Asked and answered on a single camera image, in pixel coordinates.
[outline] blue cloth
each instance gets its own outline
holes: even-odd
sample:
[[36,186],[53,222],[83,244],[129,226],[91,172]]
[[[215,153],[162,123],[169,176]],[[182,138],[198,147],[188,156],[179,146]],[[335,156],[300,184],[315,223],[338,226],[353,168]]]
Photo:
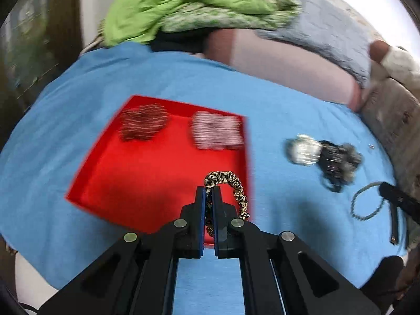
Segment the blue cloth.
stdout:
[[[216,62],[126,42],[83,55],[49,84],[0,154],[0,232],[54,287],[124,234],[64,195],[98,135],[133,94],[247,116],[253,222],[267,232],[293,231],[357,287],[384,256],[404,253],[389,243],[388,207],[365,222],[350,216],[359,188],[394,178],[381,145],[346,106]],[[288,162],[285,141],[298,133],[356,146],[364,162],[354,185],[332,193],[317,166]],[[358,197],[356,211],[368,214],[379,202],[377,190],[369,190]],[[403,243],[401,214],[400,224]],[[179,264],[174,314],[242,314],[241,289],[238,261],[217,260],[205,250],[201,260]]]

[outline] patterned fabric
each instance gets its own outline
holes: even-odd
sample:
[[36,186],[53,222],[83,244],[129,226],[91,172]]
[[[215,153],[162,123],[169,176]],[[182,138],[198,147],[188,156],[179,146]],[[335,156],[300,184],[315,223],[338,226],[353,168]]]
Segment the patterned fabric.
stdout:
[[146,44],[158,30],[201,27],[274,30],[300,13],[299,0],[115,0],[104,21],[104,42]]
[[161,20],[162,30],[166,33],[203,27],[275,30],[288,24],[301,11],[298,0],[267,1],[279,6],[280,10],[267,15],[251,15],[229,8],[207,6],[202,2],[188,2]]

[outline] white cloth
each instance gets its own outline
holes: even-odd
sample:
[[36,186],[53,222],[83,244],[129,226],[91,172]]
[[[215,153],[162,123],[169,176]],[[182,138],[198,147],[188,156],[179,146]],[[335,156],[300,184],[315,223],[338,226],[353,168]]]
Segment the white cloth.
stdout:
[[393,79],[409,91],[420,91],[420,66],[409,52],[390,47],[381,64]]

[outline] black strap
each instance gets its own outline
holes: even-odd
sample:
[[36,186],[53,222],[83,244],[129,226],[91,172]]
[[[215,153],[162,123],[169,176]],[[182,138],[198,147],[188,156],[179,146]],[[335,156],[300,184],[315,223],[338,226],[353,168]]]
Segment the black strap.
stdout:
[[6,283],[0,278],[0,313],[11,315],[28,315],[18,300],[12,295]]
[[398,211],[396,206],[392,203],[389,203],[389,212],[391,214],[391,238],[389,241],[393,245],[398,245],[400,242],[400,235],[398,230]]
[[37,310],[37,309],[35,309],[33,306],[30,306],[30,305],[28,305],[28,304],[26,304],[26,303],[19,302],[19,304],[20,304],[20,305],[22,306],[22,308],[24,308],[25,310],[30,310],[30,311],[34,312],[35,314],[38,312],[38,310]]

